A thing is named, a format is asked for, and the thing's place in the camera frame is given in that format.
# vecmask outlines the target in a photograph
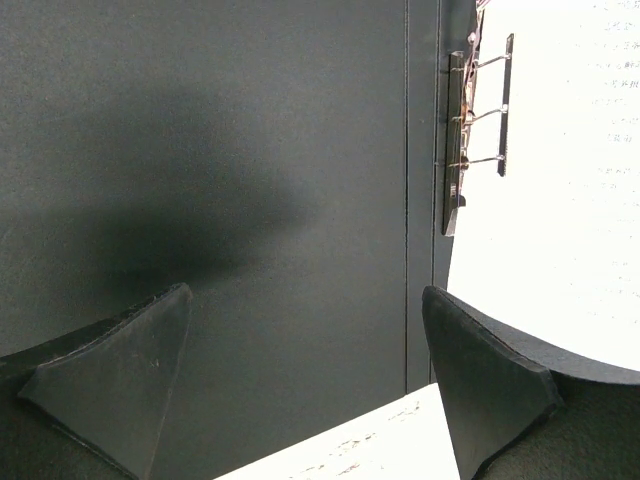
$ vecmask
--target black triangular corner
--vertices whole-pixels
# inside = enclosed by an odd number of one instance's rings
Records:
[[[460,478],[472,480],[563,401],[548,369],[510,349],[452,298],[427,287],[423,318]]]
[[[39,366],[19,397],[135,478],[149,476],[179,371],[192,294],[177,285],[101,337]]]

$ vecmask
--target white paper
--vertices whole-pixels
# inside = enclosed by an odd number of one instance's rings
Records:
[[[481,61],[515,33],[507,177],[465,176],[449,291],[576,353],[640,370],[640,1],[493,0]],[[478,75],[475,112],[501,103]],[[499,119],[470,158],[497,153]]]

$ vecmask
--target black foam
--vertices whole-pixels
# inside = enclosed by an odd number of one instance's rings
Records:
[[[462,480],[640,478],[640,372],[427,287],[423,317]]]
[[[11,427],[0,437],[9,472],[16,478],[84,478],[82,472],[148,478],[179,371],[190,302],[189,288],[178,285],[125,315],[2,359],[8,408],[1,415]],[[16,395],[37,408],[25,409]],[[32,445],[40,447],[32,452]],[[78,452],[77,445],[93,453]],[[95,454],[104,465],[91,458]]]

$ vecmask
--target metal clip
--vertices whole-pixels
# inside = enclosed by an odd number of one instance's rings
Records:
[[[483,15],[480,14],[476,37],[482,32],[482,22]],[[448,237],[453,236],[455,233],[459,208],[467,204],[465,197],[462,195],[464,172],[473,164],[492,161],[498,162],[498,174],[501,177],[506,175],[507,170],[507,133],[509,127],[509,97],[511,92],[514,35],[511,34],[507,37],[504,55],[492,58],[484,63],[479,63],[478,61],[480,42],[476,41],[476,37],[474,37],[475,47],[468,61],[465,62],[463,52],[454,52],[449,56],[449,107],[447,113],[450,121],[447,124],[446,160],[444,162],[446,168],[444,171],[445,198],[442,227],[442,234]],[[502,106],[482,115],[475,115],[473,113],[473,100],[477,71],[500,60],[505,61]],[[502,117],[498,154],[494,157],[469,160],[467,149],[471,126],[478,120],[495,114],[500,114]]]

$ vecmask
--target binder clip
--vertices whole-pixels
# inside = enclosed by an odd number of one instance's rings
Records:
[[[463,52],[453,52],[449,56],[449,95],[447,111],[447,134],[444,173],[444,222],[442,234],[452,237],[455,234],[458,209],[466,206],[466,199],[462,195],[462,181],[464,173],[475,163],[495,161],[498,164],[498,175],[504,177],[507,173],[507,131],[509,127],[509,93],[511,90],[511,68],[513,57],[514,35],[507,37],[505,53],[480,63],[480,40],[482,37],[483,11],[478,12],[478,28],[469,36],[472,45],[469,58],[464,58]],[[502,105],[499,108],[476,115],[473,111],[473,100],[476,90],[478,70],[492,63],[504,61],[504,85],[502,91]],[[500,114],[500,141],[498,154],[495,157],[479,160],[469,160],[467,150],[471,127],[479,120],[490,115]]]

